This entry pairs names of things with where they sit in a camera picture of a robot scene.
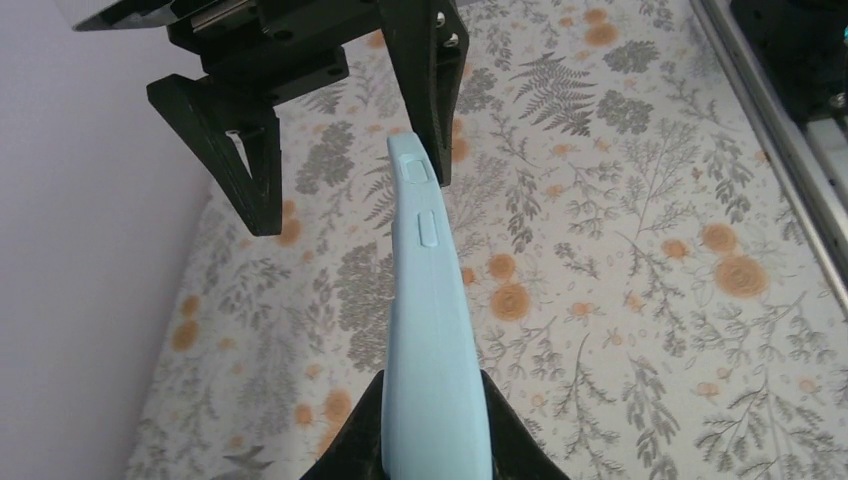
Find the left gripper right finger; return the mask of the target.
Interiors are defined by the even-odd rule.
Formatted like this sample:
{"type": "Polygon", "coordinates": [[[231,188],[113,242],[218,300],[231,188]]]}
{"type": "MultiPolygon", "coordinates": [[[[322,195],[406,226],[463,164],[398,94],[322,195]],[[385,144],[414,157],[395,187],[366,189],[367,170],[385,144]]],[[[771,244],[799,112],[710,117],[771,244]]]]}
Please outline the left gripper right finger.
{"type": "Polygon", "coordinates": [[[568,480],[543,451],[495,382],[481,371],[494,479],[568,480]]]}

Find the phone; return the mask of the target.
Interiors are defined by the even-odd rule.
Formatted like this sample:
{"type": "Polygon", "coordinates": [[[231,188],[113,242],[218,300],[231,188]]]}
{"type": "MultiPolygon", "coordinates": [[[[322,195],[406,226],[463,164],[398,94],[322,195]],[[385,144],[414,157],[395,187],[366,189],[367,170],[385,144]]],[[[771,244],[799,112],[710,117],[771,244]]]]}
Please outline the phone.
{"type": "Polygon", "coordinates": [[[391,479],[490,479],[489,418],[448,214],[422,141],[387,140],[394,181],[394,299],[381,453],[391,479]]]}

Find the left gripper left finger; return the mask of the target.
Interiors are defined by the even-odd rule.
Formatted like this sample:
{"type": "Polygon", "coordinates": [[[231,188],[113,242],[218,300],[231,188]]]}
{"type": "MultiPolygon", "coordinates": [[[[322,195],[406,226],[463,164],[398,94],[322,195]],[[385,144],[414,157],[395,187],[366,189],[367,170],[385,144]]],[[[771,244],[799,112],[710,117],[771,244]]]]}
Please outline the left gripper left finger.
{"type": "Polygon", "coordinates": [[[302,480],[385,478],[381,458],[384,371],[378,371],[327,450],[302,480]]]}

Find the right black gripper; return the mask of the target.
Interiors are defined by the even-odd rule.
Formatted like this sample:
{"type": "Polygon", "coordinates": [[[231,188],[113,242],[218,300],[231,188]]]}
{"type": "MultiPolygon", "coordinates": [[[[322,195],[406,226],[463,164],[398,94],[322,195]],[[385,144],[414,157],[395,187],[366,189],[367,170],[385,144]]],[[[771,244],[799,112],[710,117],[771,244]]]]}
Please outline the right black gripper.
{"type": "MultiPolygon", "coordinates": [[[[450,0],[384,0],[381,29],[412,130],[451,182],[455,107],[469,47],[450,0]]],[[[273,106],[349,75],[344,45],[377,30],[375,1],[213,1],[167,27],[205,77],[172,74],[149,103],[213,176],[248,231],[282,232],[280,124],[273,106]]]]}

